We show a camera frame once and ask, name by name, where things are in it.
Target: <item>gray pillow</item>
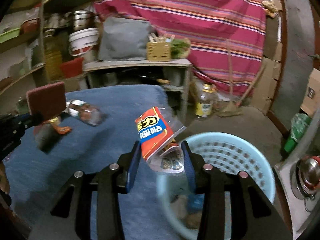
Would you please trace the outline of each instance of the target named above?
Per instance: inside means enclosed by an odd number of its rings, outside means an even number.
[[[99,60],[132,61],[147,58],[148,21],[125,18],[107,18],[99,48]]]

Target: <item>metal screw head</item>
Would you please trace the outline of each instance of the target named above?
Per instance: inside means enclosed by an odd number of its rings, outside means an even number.
[[[241,171],[241,172],[239,172],[239,176],[241,177],[241,178],[247,178],[248,176],[249,176],[249,174],[247,173],[247,172],[245,172],[245,171]]]
[[[109,168],[113,171],[117,170],[119,168],[119,164],[118,163],[112,163],[110,164]]]
[[[206,171],[210,171],[213,169],[213,166],[209,163],[206,163],[205,165],[203,165],[203,168],[206,170]]]
[[[81,178],[81,177],[83,176],[83,171],[76,171],[76,172],[74,173],[74,176],[75,176],[76,178]]]

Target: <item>green vegetables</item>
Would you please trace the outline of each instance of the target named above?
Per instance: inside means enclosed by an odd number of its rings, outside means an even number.
[[[190,44],[186,40],[174,39],[171,42],[171,58],[181,58],[189,48]]]

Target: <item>clear plastic bag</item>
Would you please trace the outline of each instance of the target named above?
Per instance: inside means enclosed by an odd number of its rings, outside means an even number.
[[[172,115],[169,107],[153,107],[136,119],[141,154],[149,167],[157,172],[184,172],[183,152],[174,138],[185,126]]]

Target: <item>blue cloth table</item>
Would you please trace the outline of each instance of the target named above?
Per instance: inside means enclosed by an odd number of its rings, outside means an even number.
[[[66,96],[99,106],[107,118],[97,127],[66,118],[61,125],[73,130],[48,155],[36,148],[33,128],[26,131],[5,166],[12,208],[31,226],[75,171],[98,172],[116,162],[139,139],[135,119],[153,106],[168,106],[161,87],[151,85],[111,86]],[[156,199],[156,174],[145,161],[140,161],[133,189],[128,195],[119,195],[119,203],[126,239],[180,239],[164,218]],[[97,239],[95,214],[93,209],[92,240]]]

